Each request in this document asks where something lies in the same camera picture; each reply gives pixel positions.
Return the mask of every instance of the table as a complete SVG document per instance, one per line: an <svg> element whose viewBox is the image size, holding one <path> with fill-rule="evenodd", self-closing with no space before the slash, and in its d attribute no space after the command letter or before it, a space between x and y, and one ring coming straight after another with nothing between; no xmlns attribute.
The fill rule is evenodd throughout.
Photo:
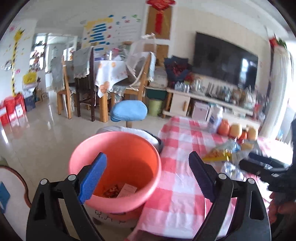
<svg viewBox="0 0 296 241"><path fill-rule="evenodd" d="M99 88L99 98L103 97L114 84L128 77L124 61L101 60L95 61L95 65L98 68L95 85Z"/></svg>
<svg viewBox="0 0 296 241"><path fill-rule="evenodd" d="M95 80L98 86L100 121L108 121L107 92L114 84L126 79L126 63L124 61L100 60L94 62Z"/></svg>
<svg viewBox="0 0 296 241"><path fill-rule="evenodd" d="M160 182L145 203L140 219L128 240L139 239L141 231L156 235L192 239L210 210L211 203L205 199L188 165L188 156L196 151L205 155L213 147L225 142L227 137L202 131L205 123L194 122L186 117L172 117L159 132L164 141L160 155L162 174ZM291 164L292 149L285 143L270 139L258 139L264 154ZM270 191L267 184L252 174L269 206ZM232 199L219 236L224 236L229 228L236 199Z"/></svg>

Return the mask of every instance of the ceiling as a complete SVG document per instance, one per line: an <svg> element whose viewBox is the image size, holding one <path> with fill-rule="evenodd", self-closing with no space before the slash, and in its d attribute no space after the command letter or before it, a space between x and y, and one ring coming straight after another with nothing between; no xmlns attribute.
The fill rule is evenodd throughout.
<svg viewBox="0 0 296 241"><path fill-rule="evenodd" d="M38 19L36 32L82 36L82 21L104 16L116 10L120 11L127 6L144 14L145 2L145 0L30 0L16 18ZM284 39L289 38L288 24L267 0L177 0L176 2L178 6L193 7L228 18L261 36L266 37L265 29L267 29L268 34L276 33Z"/></svg>

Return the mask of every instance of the green bucket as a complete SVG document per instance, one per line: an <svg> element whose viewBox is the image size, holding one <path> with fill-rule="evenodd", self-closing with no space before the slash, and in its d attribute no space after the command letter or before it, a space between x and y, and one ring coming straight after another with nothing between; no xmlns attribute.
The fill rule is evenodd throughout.
<svg viewBox="0 0 296 241"><path fill-rule="evenodd" d="M148 107L148 115L158 116L161 113L162 100L150 99Z"/></svg>

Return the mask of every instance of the television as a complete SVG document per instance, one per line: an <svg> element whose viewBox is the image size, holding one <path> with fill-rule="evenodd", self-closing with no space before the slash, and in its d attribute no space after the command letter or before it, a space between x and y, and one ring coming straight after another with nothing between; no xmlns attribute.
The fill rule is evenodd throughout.
<svg viewBox="0 0 296 241"><path fill-rule="evenodd" d="M192 71L255 89L258 56L232 43L196 32Z"/></svg>

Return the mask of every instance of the tv cabinet drawer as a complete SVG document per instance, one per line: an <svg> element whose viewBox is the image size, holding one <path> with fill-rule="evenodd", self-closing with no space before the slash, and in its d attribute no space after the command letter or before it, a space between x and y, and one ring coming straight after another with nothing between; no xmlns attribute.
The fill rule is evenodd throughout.
<svg viewBox="0 0 296 241"><path fill-rule="evenodd" d="M186 116L190 97L180 94L173 94L172 104L170 106L170 113L180 116Z"/></svg>

